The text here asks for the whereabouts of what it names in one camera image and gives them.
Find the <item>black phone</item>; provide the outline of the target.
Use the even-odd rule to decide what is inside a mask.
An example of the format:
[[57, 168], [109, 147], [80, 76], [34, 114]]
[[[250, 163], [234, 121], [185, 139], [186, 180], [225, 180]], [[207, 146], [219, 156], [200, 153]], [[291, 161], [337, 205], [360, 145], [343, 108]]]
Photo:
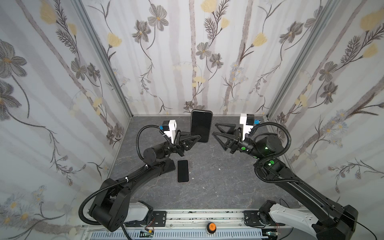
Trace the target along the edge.
[[207, 143], [210, 137], [213, 112], [193, 109], [191, 112], [191, 135], [199, 135], [199, 142]]

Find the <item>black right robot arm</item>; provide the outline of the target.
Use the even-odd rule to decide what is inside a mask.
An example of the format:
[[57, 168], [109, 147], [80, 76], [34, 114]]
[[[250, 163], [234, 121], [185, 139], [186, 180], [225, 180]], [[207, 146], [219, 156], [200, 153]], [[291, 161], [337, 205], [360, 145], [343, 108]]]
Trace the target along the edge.
[[350, 205], [342, 206], [325, 197], [301, 180], [279, 157], [291, 146], [289, 131], [282, 125], [265, 122], [255, 125], [249, 133], [235, 124], [216, 123], [218, 132], [213, 137], [224, 150], [245, 153], [254, 159], [254, 172], [264, 183], [275, 184], [285, 190], [310, 213], [284, 209], [275, 201], [266, 201], [259, 208], [262, 225], [285, 224], [316, 237], [318, 240], [350, 240], [356, 230], [358, 211]]

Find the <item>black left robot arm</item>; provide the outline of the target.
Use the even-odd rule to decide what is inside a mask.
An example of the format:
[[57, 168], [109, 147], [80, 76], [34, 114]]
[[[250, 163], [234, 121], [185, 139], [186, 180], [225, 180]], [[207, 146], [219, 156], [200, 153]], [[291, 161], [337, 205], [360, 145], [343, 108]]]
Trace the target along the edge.
[[88, 196], [79, 207], [79, 218], [88, 225], [104, 226], [114, 232], [125, 222], [129, 213], [131, 196], [150, 180], [176, 170], [171, 154], [183, 157], [201, 136], [182, 136], [177, 131], [174, 142], [164, 143], [145, 149], [141, 159], [145, 165], [133, 173], [113, 180], [105, 180], [100, 189]]

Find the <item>phone with pink case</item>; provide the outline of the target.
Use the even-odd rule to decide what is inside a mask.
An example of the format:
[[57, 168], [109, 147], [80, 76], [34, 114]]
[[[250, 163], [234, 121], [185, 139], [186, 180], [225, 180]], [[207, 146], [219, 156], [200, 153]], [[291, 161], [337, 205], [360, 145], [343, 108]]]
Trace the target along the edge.
[[180, 160], [177, 162], [177, 182], [188, 183], [190, 180], [189, 176], [189, 161]]

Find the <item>orange emergency stop button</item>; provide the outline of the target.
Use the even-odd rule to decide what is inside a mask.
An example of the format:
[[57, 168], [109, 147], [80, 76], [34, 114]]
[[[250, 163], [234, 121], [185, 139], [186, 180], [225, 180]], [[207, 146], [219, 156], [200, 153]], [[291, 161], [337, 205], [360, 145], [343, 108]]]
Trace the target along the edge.
[[215, 223], [208, 223], [207, 226], [206, 226], [206, 230], [209, 234], [214, 234], [216, 231], [217, 231], [217, 226]]

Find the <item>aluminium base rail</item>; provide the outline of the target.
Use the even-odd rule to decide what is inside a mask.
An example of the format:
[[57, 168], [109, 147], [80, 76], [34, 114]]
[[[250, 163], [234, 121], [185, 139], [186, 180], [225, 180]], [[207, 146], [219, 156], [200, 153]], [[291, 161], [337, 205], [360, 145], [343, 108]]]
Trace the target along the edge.
[[289, 240], [286, 224], [247, 226], [244, 209], [156, 210], [146, 225], [110, 232], [100, 226], [84, 228], [84, 240]]

